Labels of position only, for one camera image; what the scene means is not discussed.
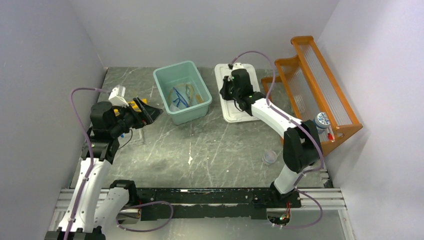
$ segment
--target wall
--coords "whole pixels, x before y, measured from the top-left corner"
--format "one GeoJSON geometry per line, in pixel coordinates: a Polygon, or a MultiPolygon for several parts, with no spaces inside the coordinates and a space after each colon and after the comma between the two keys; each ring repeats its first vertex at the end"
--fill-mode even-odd
{"type": "MultiPolygon", "coordinates": [[[[292,57],[290,39],[319,37],[339,0],[71,0],[105,66],[198,67],[258,50],[292,57]]],[[[269,68],[255,54],[242,58],[269,68]]]]}
{"type": "MultiPolygon", "coordinates": [[[[69,92],[104,74],[67,0],[0,1],[0,239],[44,239],[83,142],[69,92]]],[[[87,124],[95,100],[75,94],[87,124]]]]}
{"type": "Polygon", "coordinates": [[[424,3],[341,0],[318,46],[364,129],[326,160],[358,240],[424,239],[424,3]]]}

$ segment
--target purple cable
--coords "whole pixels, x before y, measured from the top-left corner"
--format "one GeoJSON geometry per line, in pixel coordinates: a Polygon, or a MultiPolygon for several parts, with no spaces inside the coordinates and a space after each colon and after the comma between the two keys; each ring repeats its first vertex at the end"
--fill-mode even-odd
{"type": "Polygon", "coordinates": [[[148,202],[148,203],[144,203],[144,204],[140,204],[140,205],[135,205],[135,206],[129,206],[129,207],[125,207],[123,208],[125,209],[136,209],[136,208],[142,208],[142,207],[146,207],[146,206],[150,206],[150,205],[155,205],[155,204],[166,204],[171,208],[171,214],[168,218],[168,220],[166,220],[166,222],[158,227],[152,228],[152,229],[148,229],[148,230],[136,230],[136,229],[131,229],[131,228],[126,228],[123,227],[122,225],[119,224],[118,219],[116,219],[116,226],[122,230],[125,231],[129,231],[129,232],[134,232],[134,233],[148,233],[148,232],[153,232],[156,230],[159,230],[163,227],[165,227],[172,219],[173,215],[174,215],[174,207],[172,206],[171,203],[167,202],[167,201],[152,201],[152,202],[148,202]]]}
{"type": "Polygon", "coordinates": [[[78,88],[75,88],[74,90],[72,90],[69,94],[70,104],[72,105],[73,112],[75,113],[76,118],[78,119],[79,126],[82,130],[82,134],[84,135],[85,141],[87,142],[87,145],[88,145],[88,152],[90,154],[90,166],[88,167],[88,170],[84,175],[85,178],[82,180],[81,185],[79,186],[78,192],[76,193],[75,202],[73,204],[73,208],[72,208],[72,211],[70,213],[71,219],[69,220],[69,222],[67,224],[66,231],[65,231],[65,234],[63,236],[64,240],[68,239],[69,232],[71,231],[71,228],[72,228],[72,223],[74,222],[73,219],[75,218],[75,215],[77,214],[78,205],[80,204],[81,194],[83,194],[83,189],[84,189],[84,186],[86,185],[86,182],[87,182],[86,179],[88,179],[88,177],[90,176],[90,173],[91,173],[93,166],[94,166],[94,154],[93,154],[92,143],[91,143],[90,137],[87,134],[87,131],[84,127],[83,121],[81,121],[81,118],[78,115],[77,108],[75,107],[74,99],[73,99],[74,93],[76,91],[79,91],[79,90],[91,90],[91,91],[95,91],[95,92],[98,92],[98,93],[108,93],[108,91],[100,89],[100,88],[78,87],[78,88]]]}
{"type": "Polygon", "coordinates": [[[323,208],[321,207],[321,204],[315,199],[315,198],[313,198],[312,196],[310,196],[309,194],[306,194],[305,192],[303,192],[303,191],[301,191],[301,190],[299,190],[296,186],[298,185],[298,183],[299,183],[299,181],[302,179],[302,177],[304,176],[304,174],[307,174],[307,173],[310,173],[310,172],[315,172],[315,171],[319,171],[320,169],[322,169],[323,167],[324,167],[324,156],[323,156],[323,152],[321,151],[321,149],[320,149],[320,146],[318,145],[318,143],[314,140],[314,138],[311,136],[311,134],[308,132],[308,131],[306,131],[306,129],[304,129],[300,124],[298,124],[297,122],[295,122],[295,121],[293,121],[292,120],[292,117],[291,116],[289,116],[289,115],[286,115],[286,114],[284,114],[283,112],[280,112],[277,108],[275,108],[274,106],[273,106],[273,104],[271,103],[271,101],[270,101],[270,94],[271,94],[271,91],[273,90],[273,88],[274,88],[274,84],[275,84],[275,82],[276,82],[276,70],[275,70],[275,68],[274,68],[274,65],[273,65],[273,61],[267,56],[267,55],[265,55],[264,53],[262,53],[262,52],[260,52],[260,51],[245,51],[245,52],[243,52],[242,54],[240,54],[240,55],[238,55],[237,57],[235,57],[233,60],[232,60],[232,62],[231,62],[231,64],[234,64],[236,61],[237,61],[237,59],[238,58],[240,58],[242,55],[244,55],[244,54],[247,54],[247,53],[257,53],[257,54],[260,54],[260,55],[262,55],[262,56],[264,56],[267,60],[268,60],[268,62],[269,62],[269,64],[270,64],[270,66],[271,66],[271,68],[272,68],[272,83],[271,83],[271,86],[269,87],[269,91],[266,93],[266,104],[268,105],[268,107],[269,108],[271,108],[272,110],[274,110],[274,112],[276,112],[276,113],[278,113],[280,116],[282,116],[283,118],[285,118],[285,119],[287,119],[290,123],[293,123],[296,127],[298,127],[302,132],[304,132],[305,134],[306,134],[306,136],[311,140],[311,142],[312,142],[312,144],[313,144],[313,146],[316,148],[316,150],[318,151],[318,155],[319,155],[319,161],[320,161],[320,165],[319,165],[319,167],[317,167],[317,168],[313,168],[313,169],[309,169],[309,170],[305,170],[304,172],[303,172],[303,174],[301,174],[298,178],[297,178],[297,180],[294,182],[294,186],[295,186],[295,190],[296,191],[298,191],[300,194],[303,194],[303,195],[305,195],[306,197],[308,197],[308,198],[310,198],[312,201],[314,201],[315,203],[316,203],[316,205],[318,205],[318,207],[319,207],[319,217],[318,217],[318,219],[317,220],[315,220],[314,222],[311,222],[311,223],[309,223],[309,224],[306,224],[306,225],[302,225],[302,226],[284,226],[284,228],[285,229],[303,229],[303,228],[307,228],[307,227],[310,227],[310,226],[313,226],[313,225],[315,225],[315,224],[317,224],[319,221],[321,221],[321,219],[323,218],[323,214],[324,214],[324,212],[323,212],[323,208]]]}

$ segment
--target purple hose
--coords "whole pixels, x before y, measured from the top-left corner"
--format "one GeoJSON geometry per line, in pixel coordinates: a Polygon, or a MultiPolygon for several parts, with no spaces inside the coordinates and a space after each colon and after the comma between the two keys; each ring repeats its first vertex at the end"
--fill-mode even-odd
{"type": "Polygon", "coordinates": [[[74,90],[72,90],[69,94],[70,104],[72,105],[73,112],[75,113],[76,118],[78,119],[79,126],[81,128],[82,134],[84,135],[85,141],[87,142],[87,145],[88,145],[88,152],[90,154],[90,166],[88,167],[88,170],[84,175],[85,178],[82,180],[81,185],[79,186],[78,192],[76,193],[75,202],[73,204],[73,208],[72,208],[72,211],[70,213],[71,220],[69,220],[67,227],[66,227],[65,234],[63,236],[64,240],[68,239],[69,232],[71,231],[71,228],[72,228],[72,223],[74,222],[73,219],[75,218],[75,215],[77,214],[78,205],[80,204],[81,194],[83,193],[84,186],[86,185],[86,182],[87,182],[86,179],[88,179],[88,177],[90,176],[90,173],[91,173],[93,166],[94,166],[94,154],[93,154],[92,143],[91,143],[90,137],[87,134],[87,131],[84,127],[83,121],[81,121],[81,118],[78,115],[77,108],[75,107],[74,99],[73,99],[74,93],[76,91],[79,91],[79,90],[91,90],[91,91],[95,91],[95,92],[98,92],[98,93],[108,93],[108,91],[100,89],[100,88],[78,87],[78,88],[75,88],[74,90]]]}
{"type": "MultiPolygon", "coordinates": [[[[306,171],[303,172],[303,174],[307,174],[307,173],[310,173],[310,172],[319,171],[320,169],[322,169],[324,167],[324,156],[323,156],[323,152],[321,151],[320,146],[318,145],[318,143],[311,136],[311,134],[308,131],[306,131],[306,129],[304,129],[297,122],[293,121],[291,116],[286,115],[283,112],[280,112],[277,108],[275,108],[273,106],[273,104],[270,101],[270,94],[271,94],[271,91],[273,90],[274,84],[276,82],[276,70],[274,68],[273,61],[267,55],[265,55],[264,53],[262,53],[260,51],[246,51],[246,52],[243,52],[242,54],[238,55],[236,58],[234,58],[232,60],[231,64],[234,64],[239,57],[241,57],[242,55],[247,54],[247,53],[257,53],[257,54],[260,54],[260,55],[264,56],[268,60],[270,66],[272,68],[272,83],[271,83],[271,86],[269,87],[269,91],[266,93],[266,104],[268,105],[268,107],[270,107],[272,110],[274,110],[274,112],[278,113],[280,116],[282,116],[283,118],[287,119],[290,123],[293,123],[294,125],[296,125],[296,127],[298,127],[300,130],[302,130],[302,132],[304,132],[306,134],[306,136],[312,141],[313,146],[318,151],[319,161],[320,161],[319,167],[314,168],[314,169],[306,170],[306,171]]],[[[299,181],[304,176],[303,174],[301,174],[297,178],[297,180],[294,182],[294,186],[297,186],[298,185],[299,181]]],[[[306,194],[305,192],[299,190],[297,187],[295,187],[295,190],[298,191],[300,194],[303,194],[306,197],[310,198],[312,201],[314,201],[318,205],[318,207],[319,207],[319,217],[314,222],[311,222],[311,223],[306,224],[306,225],[302,225],[302,226],[284,226],[284,228],[285,229],[303,229],[303,228],[307,228],[307,227],[310,227],[310,226],[313,226],[313,225],[317,224],[323,218],[323,208],[321,207],[320,203],[315,198],[313,198],[312,196],[310,196],[309,194],[306,194]]]]}
{"type": "Polygon", "coordinates": [[[171,208],[171,214],[169,215],[168,220],[166,220],[166,222],[158,227],[152,228],[152,229],[148,229],[148,230],[136,230],[136,229],[131,229],[131,228],[126,228],[123,227],[122,225],[119,224],[118,219],[116,219],[116,225],[118,228],[125,230],[125,231],[129,231],[129,232],[134,232],[134,233],[148,233],[148,232],[153,232],[156,230],[159,230],[163,227],[165,227],[172,219],[173,215],[174,215],[174,207],[172,206],[171,203],[167,202],[167,201],[152,201],[152,202],[148,202],[148,203],[144,203],[144,204],[140,204],[140,205],[135,205],[135,206],[129,206],[129,207],[125,207],[123,209],[135,209],[135,208],[142,208],[142,207],[146,207],[149,205],[155,205],[155,204],[166,204],[171,208]]]}

